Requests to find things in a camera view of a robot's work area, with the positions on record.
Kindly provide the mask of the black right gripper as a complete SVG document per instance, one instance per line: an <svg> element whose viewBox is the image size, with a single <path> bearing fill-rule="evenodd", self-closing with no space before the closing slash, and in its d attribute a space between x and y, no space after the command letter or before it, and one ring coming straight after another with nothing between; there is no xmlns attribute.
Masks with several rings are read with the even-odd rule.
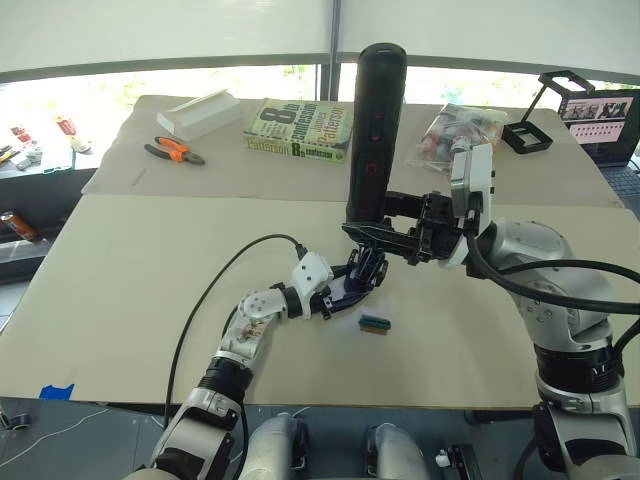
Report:
<svg viewBox="0 0 640 480"><path fill-rule="evenodd" d="M342 230L360 246L409 256L409 265L449 260L462 237L459 220L453 215L452 200L440 193L432 192L423 197L387 191L384 215L418 219L410 235L369 222L343 223Z"/></svg>

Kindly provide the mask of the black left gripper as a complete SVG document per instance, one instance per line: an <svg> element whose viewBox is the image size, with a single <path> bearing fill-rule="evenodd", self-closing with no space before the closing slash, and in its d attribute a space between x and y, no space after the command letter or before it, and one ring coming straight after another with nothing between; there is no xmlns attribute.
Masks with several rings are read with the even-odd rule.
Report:
<svg viewBox="0 0 640 480"><path fill-rule="evenodd" d="M358 281L361 277L360 270L361 268L358 263L331 266L334 280L345 277L353 281ZM351 291L345 292L339 299L332 299L331 284L332 280L320 285L309 300L311 314L318 314L324 320L330 320L333 317L333 313L353 307L366 299L370 294L369 291Z"/></svg>

